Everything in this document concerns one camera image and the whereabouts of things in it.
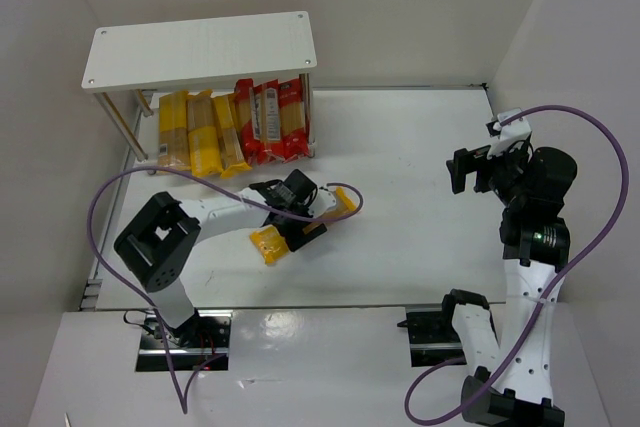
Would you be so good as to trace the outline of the yellow spaghetti bag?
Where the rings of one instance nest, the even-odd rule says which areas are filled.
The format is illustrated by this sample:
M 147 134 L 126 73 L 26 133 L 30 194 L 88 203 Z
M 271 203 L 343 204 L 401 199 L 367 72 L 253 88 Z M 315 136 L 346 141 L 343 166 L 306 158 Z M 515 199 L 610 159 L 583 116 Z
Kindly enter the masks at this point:
M 361 207 L 361 203 L 356 205 L 347 195 L 345 189 L 342 186 L 334 185 L 331 191 L 337 191 L 339 198 L 343 202 L 344 213 L 340 217 L 350 217 L 354 215 Z M 337 218 L 332 219 L 319 219 L 318 222 L 311 223 L 324 223 L 327 227 L 328 224 L 334 222 Z M 279 259 L 290 253 L 284 238 L 280 236 L 276 228 L 273 226 L 265 226 L 264 228 L 254 231 L 249 235 L 249 239 L 257 251 L 261 254 L 264 262 L 267 265 L 275 264 Z
M 158 164 L 176 170 L 189 170 L 190 153 L 187 131 L 187 91 L 159 98 Z
M 196 177 L 219 174 L 223 170 L 211 93 L 211 90 L 202 91 L 189 96 L 187 102 L 190 165 Z
M 234 94 L 226 94 L 213 98 L 213 110 L 217 121 L 220 141 L 220 155 L 223 170 L 222 179 L 232 178 L 242 172 L 250 171 L 246 162 L 235 127 L 233 107 Z

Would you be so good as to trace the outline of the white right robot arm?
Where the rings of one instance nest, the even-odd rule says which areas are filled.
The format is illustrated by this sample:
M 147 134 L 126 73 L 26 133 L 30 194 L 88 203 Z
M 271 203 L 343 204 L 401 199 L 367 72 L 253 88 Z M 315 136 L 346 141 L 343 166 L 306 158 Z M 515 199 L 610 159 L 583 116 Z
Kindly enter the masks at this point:
M 566 266 L 570 234 L 559 213 L 577 176 L 577 164 L 551 147 L 531 150 L 517 141 L 503 153 L 460 149 L 446 163 L 452 190 L 461 193 L 475 174 L 478 193 L 492 191 L 504 205 L 499 234 L 507 300 L 495 329 L 486 298 L 454 289 L 443 300 L 445 318 L 459 337 L 468 375 L 463 419 L 480 426 L 562 426 L 550 376 L 553 314 Z

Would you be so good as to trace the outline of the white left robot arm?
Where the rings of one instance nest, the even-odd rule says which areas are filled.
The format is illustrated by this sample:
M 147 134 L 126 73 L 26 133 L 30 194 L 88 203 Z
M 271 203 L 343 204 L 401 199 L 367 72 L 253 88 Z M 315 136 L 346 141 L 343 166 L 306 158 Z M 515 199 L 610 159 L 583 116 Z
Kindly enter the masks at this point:
M 249 185 L 237 194 L 177 200 L 167 192 L 153 195 L 117 237 L 114 249 L 151 298 L 171 335 L 181 345 L 204 333 L 180 280 L 194 246 L 230 232 L 273 226 L 290 251 L 325 233 L 313 223 L 338 207 L 333 192 L 300 170 L 284 180 Z

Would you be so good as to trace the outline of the white two-tier shelf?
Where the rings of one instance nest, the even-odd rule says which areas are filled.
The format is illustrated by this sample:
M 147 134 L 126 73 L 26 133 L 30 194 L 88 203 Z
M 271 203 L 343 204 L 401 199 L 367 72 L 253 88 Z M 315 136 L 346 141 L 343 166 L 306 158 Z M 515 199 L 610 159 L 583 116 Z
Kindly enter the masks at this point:
M 310 73 L 317 66 L 306 11 L 98 28 L 82 77 L 141 164 L 149 155 L 111 99 L 130 92 L 143 116 L 153 114 L 145 92 L 226 88 L 240 78 L 299 77 L 306 117 L 313 117 Z

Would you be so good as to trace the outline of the red spaghetti bag left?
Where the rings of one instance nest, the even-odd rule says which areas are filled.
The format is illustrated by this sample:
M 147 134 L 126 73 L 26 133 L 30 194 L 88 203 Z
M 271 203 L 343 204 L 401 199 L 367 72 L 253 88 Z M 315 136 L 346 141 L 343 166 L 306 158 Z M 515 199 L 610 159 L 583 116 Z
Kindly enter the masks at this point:
M 249 165 L 256 165 L 261 153 L 261 143 L 254 136 L 253 108 L 254 108 L 254 83 L 252 79 L 240 79 L 236 82 L 235 106 L 237 113 L 237 130 L 245 161 Z

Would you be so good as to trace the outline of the red spaghetti bag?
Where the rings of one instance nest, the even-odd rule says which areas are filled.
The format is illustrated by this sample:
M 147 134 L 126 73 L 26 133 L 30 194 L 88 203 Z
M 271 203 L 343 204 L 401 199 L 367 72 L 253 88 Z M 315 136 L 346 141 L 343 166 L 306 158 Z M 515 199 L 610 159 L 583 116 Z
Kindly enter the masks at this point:
M 259 165 L 284 159 L 278 88 L 278 81 L 272 80 L 254 89 L 254 137 L 259 141 Z
M 237 113 L 237 130 L 245 161 L 249 165 L 256 165 L 261 153 L 261 143 L 254 136 L 253 108 L 254 108 L 254 83 L 252 79 L 240 79 L 236 82 L 235 106 Z
M 283 82 L 278 89 L 284 160 L 309 155 L 307 122 L 300 79 Z

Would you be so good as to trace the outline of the red spaghetti bag rightmost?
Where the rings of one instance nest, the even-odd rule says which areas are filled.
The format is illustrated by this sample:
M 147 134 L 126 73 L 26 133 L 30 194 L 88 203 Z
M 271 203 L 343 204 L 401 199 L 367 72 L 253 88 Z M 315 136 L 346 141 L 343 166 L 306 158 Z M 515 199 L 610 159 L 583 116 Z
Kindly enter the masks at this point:
M 300 79 L 283 82 L 278 89 L 284 160 L 309 155 L 307 122 Z

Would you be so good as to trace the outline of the red spaghetti bag middle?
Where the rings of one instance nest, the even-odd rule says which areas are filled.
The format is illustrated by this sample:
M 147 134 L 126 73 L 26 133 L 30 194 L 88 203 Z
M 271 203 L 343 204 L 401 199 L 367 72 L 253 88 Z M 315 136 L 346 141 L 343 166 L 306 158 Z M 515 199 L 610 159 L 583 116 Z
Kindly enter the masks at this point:
M 259 141 L 259 165 L 284 159 L 278 88 L 278 81 L 272 80 L 254 89 L 254 137 Z

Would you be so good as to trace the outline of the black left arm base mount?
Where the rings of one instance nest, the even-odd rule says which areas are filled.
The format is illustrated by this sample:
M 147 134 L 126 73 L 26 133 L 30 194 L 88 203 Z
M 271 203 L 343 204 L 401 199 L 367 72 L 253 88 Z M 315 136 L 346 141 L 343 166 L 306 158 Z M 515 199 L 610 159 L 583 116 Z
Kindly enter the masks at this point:
M 167 372 L 165 345 L 176 371 L 194 371 L 207 362 L 205 371 L 226 371 L 229 361 L 229 345 L 232 327 L 231 310 L 199 311 L 201 327 L 194 333 L 176 338 L 165 328 L 164 342 L 159 323 L 150 310 L 125 310 L 125 324 L 141 330 L 135 370 L 137 372 Z

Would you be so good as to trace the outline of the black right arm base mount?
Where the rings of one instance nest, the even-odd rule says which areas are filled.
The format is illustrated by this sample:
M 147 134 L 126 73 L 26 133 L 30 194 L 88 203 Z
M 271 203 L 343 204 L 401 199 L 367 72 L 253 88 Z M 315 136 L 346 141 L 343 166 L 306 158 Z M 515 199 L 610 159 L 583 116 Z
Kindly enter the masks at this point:
M 397 327 L 407 333 L 413 368 L 431 367 L 464 356 L 458 335 L 445 320 L 440 307 L 409 307 L 405 310 L 405 317 Z

